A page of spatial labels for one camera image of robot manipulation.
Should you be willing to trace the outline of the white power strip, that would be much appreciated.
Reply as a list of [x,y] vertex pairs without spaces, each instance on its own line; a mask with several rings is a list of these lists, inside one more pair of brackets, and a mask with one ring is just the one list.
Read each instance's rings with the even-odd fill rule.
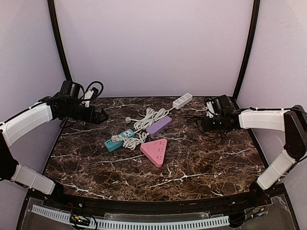
[[186,93],[173,101],[173,107],[175,109],[180,109],[181,107],[189,103],[192,99],[193,99],[193,95],[190,93]]

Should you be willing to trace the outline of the purple power strip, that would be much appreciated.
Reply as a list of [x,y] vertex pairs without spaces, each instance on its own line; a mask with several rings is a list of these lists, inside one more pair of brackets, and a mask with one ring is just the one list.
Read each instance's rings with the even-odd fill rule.
[[149,134],[150,138],[153,138],[159,133],[161,133],[165,128],[170,126],[171,123],[172,123],[172,118],[170,118],[169,116],[165,116],[160,120],[156,121],[155,123],[153,123],[151,126],[149,126],[146,129],[146,132]]

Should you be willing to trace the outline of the pink triangular power strip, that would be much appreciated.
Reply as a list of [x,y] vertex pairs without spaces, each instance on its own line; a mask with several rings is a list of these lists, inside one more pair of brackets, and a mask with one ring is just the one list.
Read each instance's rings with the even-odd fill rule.
[[156,166],[162,167],[167,147],[167,139],[162,138],[141,144],[141,152]]

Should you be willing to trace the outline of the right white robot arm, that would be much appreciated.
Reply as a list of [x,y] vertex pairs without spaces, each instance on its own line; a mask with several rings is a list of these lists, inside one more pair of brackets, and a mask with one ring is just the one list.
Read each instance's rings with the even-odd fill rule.
[[300,105],[237,110],[227,107],[218,112],[210,109],[201,118],[201,128],[205,132],[249,129],[255,132],[263,151],[275,151],[264,154],[270,165],[255,182],[256,188],[262,191],[286,177],[307,158],[307,112]]

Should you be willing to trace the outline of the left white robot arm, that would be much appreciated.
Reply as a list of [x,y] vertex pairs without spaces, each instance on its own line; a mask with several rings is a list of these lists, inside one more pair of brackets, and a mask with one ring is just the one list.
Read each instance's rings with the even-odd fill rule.
[[20,183],[29,189],[52,195],[61,185],[22,165],[13,158],[10,147],[20,138],[52,120],[72,118],[101,124],[108,120],[104,109],[86,106],[73,98],[46,97],[0,124],[0,179]]

